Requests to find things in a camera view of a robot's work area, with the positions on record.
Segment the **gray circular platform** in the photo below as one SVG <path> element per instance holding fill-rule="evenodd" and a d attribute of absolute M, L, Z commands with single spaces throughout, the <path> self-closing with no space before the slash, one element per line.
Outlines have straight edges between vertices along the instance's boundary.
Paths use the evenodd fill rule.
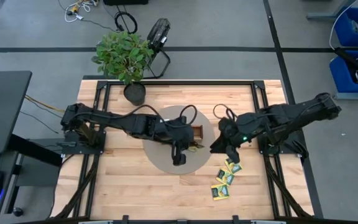
<path fill-rule="evenodd" d="M 183 108 L 184 106 L 170 106 L 160 110 L 159 113 L 164 119 L 175 119 Z M 189 122 L 194 115 L 194 110 L 188 108 L 183 115 L 187 117 L 187 122 Z M 211 156 L 209 146 L 215 141 L 215 134 L 208 118 L 200 112 L 198 112 L 193 125 L 203 126 L 203 140 L 201 144 L 204 148 L 198 149 L 196 152 L 183 151 L 186 155 L 186 164 L 174 166 L 172 164 L 170 145 L 143 140 L 144 151 L 151 163 L 169 174 L 188 174 L 202 167 Z"/>

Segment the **black desk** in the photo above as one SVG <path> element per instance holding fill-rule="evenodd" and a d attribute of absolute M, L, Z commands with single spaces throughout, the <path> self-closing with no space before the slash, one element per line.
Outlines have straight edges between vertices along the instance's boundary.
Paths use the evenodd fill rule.
<path fill-rule="evenodd" d="M 20 154 L 30 156 L 39 161 L 60 167 L 62 158 L 59 154 L 49 151 L 34 143 L 12 134 L 19 115 L 25 93 L 30 83 L 31 72 L 0 72 L 0 170 L 4 172 L 4 190 L 0 197 L 0 212 L 5 198 L 13 204 L 18 189 L 16 183 L 13 190 L 8 191 L 12 175 L 19 175 L 20 166 L 16 165 Z"/>

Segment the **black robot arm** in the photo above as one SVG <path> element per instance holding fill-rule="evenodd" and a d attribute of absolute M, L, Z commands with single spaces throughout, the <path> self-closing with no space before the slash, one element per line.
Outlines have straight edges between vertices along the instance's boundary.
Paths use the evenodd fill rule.
<path fill-rule="evenodd" d="M 156 115 L 135 114 L 142 107 L 149 107 Z M 186 116 L 182 116 L 188 107 L 193 107 L 197 112 L 193 105 L 189 105 L 182 110 L 178 118 L 164 121 L 149 105 L 143 105 L 128 114 L 121 115 L 94 110 L 82 103 L 77 103 L 67 107 L 60 124 L 64 131 L 75 131 L 80 136 L 81 143 L 89 146 L 97 146 L 99 142 L 97 132 L 90 129 L 87 122 L 121 129 L 133 138 L 170 144 L 173 164 L 179 166 L 186 163 L 186 156 L 181 152 L 194 143 L 194 132 L 190 125 L 192 121 L 186 124 Z"/>
<path fill-rule="evenodd" d="M 211 145 L 211 153 L 226 153 L 234 162 L 239 162 L 236 149 L 242 143 L 265 136 L 267 144 L 279 146 L 294 131 L 313 121 L 334 119 L 340 111 L 328 93 L 321 93 L 312 100 L 295 105 L 272 105 L 257 113 L 222 118 L 219 121 L 221 134 Z"/>

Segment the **blue storage bin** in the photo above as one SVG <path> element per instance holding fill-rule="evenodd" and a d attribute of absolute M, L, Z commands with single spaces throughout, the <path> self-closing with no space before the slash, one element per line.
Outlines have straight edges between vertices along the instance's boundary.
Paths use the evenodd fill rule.
<path fill-rule="evenodd" d="M 351 20 L 358 21 L 358 8 L 352 7 L 342 14 L 335 24 L 335 31 L 343 46 L 358 47 L 358 33 L 354 31 Z"/>
<path fill-rule="evenodd" d="M 354 58 L 358 58 L 358 51 L 348 50 L 346 52 Z M 336 57 L 329 64 L 329 68 L 331 69 L 338 92 L 358 93 L 358 84 L 353 82 L 346 62 L 341 57 Z"/>

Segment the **green leaves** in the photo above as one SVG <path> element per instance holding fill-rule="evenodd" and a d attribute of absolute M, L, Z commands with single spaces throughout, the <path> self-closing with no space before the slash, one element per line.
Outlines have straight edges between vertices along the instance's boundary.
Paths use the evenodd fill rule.
<path fill-rule="evenodd" d="M 91 61 L 100 65 L 98 73 L 114 76 L 125 84 L 140 81 L 148 58 L 154 54 L 149 41 L 141 40 L 137 34 L 127 32 L 109 33 L 96 46 L 96 55 Z"/>

